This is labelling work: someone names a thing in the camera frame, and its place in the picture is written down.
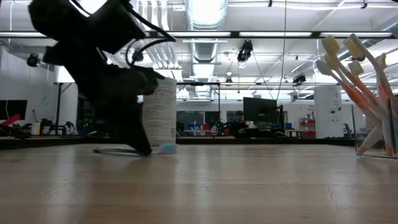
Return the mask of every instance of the white wall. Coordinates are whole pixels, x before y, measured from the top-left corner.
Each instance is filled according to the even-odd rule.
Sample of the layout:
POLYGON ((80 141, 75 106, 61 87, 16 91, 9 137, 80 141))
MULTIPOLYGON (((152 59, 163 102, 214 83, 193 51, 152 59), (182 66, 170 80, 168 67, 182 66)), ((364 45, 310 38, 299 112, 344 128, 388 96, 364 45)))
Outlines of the white wall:
MULTIPOLYGON (((295 129, 299 129, 299 119, 304 118, 305 115, 310 114, 315 110, 314 102, 286 102, 280 101, 283 104, 284 111, 287 111, 288 122, 292 123, 295 129)), ((347 123, 350 128, 353 128, 353 119, 351 112, 352 103, 343 102, 341 112, 343 114, 343 122, 347 123)), ((226 121, 227 111, 243 110, 242 101, 222 101, 221 102, 221 119, 226 121)), ((178 102, 177 111, 218 111, 218 102, 178 102)), ((359 110, 355 110, 356 122, 362 122, 363 116, 359 110)))
MULTIPOLYGON (((55 123, 58 102, 55 73, 44 68, 31 68, 25 60, 9 54, 4 48, 0 48, 0 61, 0 100, 27 100, 25 121, 17 123, 34 123, 32 110, 35 110, 38 121, 47 118, 55 123)), ((77 98, 75 85, 62 94, 60 124, 66 121, 76 124, 77 98)))

